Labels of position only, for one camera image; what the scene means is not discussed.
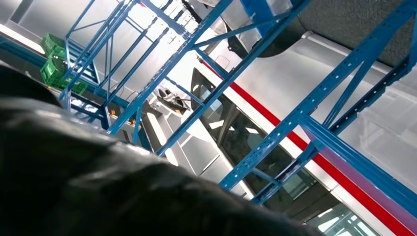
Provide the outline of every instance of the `black fabric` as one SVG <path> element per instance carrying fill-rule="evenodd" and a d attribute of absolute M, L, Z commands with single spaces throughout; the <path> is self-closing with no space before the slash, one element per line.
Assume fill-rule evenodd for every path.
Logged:
<path fill-rule="evenodd" d="M 0 81 L 0 96 L 32 98 L 61 106 L 46 87 L 2 61 L 0 61 Z"/>
<path fill-rule="evenodd" d="M 0 95 L 1 235 L 319 235 L 28 96 Z"/>

